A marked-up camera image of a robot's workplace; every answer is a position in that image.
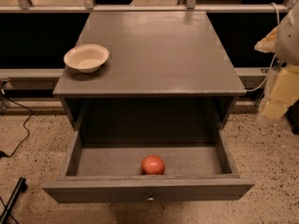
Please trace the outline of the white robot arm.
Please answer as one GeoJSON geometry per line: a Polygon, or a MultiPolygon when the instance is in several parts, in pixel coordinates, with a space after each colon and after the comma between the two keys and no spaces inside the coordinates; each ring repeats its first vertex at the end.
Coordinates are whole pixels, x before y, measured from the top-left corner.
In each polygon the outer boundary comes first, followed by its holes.
{"type": "Polygon", "coordinates": [[[254,49],[263,53],[273,52],[287,64],[279,72],[271,71],[265,84],[259,121],[270,125],[281,119],[299,100],[299,3],[254,49]]]}

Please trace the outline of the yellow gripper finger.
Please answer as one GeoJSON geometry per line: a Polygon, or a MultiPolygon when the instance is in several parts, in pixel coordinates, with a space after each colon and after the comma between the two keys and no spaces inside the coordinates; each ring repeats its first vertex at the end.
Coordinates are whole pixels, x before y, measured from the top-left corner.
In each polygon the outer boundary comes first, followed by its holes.
{"type": "Polygon", "coordinates": [[[273,125],[299,100],[299,66],[271,70],[258,108],[258,122],[273,125]]]}
{"type": "Polygon", "coordinates": [[[275,27],[267,36],[258,41],[254,49],[263,53],[275,53],[278,28],[275,27]]]}

